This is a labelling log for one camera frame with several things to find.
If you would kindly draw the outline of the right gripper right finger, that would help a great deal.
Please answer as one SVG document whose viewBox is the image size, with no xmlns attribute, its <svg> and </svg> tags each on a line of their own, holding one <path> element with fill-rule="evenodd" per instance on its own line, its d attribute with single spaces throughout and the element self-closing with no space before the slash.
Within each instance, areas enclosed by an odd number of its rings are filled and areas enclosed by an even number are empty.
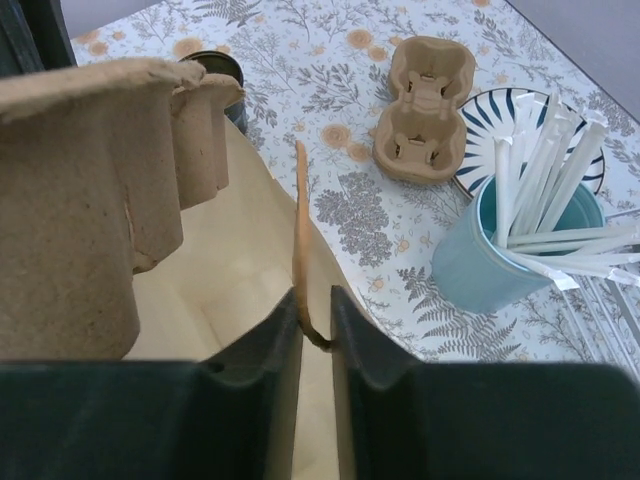
<svg viewBox="0 0 640 480">
<path fill-rule="evenodd" d="M 635 479 L 639 387 L 575 363 L 425 363 L 331 290 L 343 479 Z"/>
</svg>

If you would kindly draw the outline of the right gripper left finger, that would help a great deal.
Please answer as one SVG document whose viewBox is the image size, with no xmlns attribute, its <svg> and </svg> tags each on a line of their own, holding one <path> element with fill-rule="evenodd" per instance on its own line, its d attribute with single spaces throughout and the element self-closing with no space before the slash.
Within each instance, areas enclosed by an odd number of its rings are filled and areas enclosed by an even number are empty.
<svg viewBox="0 0 640 480">
<path fill-rule="evenodd" d="M 208 359 L 9 362 L 5 479 L 288 479 L 302 334 L 292 293 Z"/>
</svg>

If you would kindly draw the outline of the brown cardboard cup carrier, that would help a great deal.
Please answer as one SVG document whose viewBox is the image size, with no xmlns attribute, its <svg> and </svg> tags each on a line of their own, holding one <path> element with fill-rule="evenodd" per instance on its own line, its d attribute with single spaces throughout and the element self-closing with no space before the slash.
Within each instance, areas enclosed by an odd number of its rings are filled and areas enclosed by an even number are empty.
<svg viewBox="0 0 640 480">
<path fill-rule="evenodd" d="M 138 57 L 1 82 L 1 357 L 121 359 L 133 289 L 228 185 L 239 82 Z"/>
</svg>

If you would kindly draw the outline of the brown paper bag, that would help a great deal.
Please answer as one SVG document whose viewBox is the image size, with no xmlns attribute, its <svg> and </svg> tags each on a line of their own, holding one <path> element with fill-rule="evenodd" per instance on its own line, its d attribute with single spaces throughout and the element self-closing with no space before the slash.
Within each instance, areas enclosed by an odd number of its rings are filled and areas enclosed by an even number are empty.
<svg viewBox="0 0 640 480">
<path fill-rule="evenodd" d="M 292 281 L 296 205 L 234 126 L 230 183 L 182 214 L 184 241 L 134 279 L 134 360 L 191 360 L 181 479 L 417 479 L 410 372 L 311 223 Z"/>
</svg>

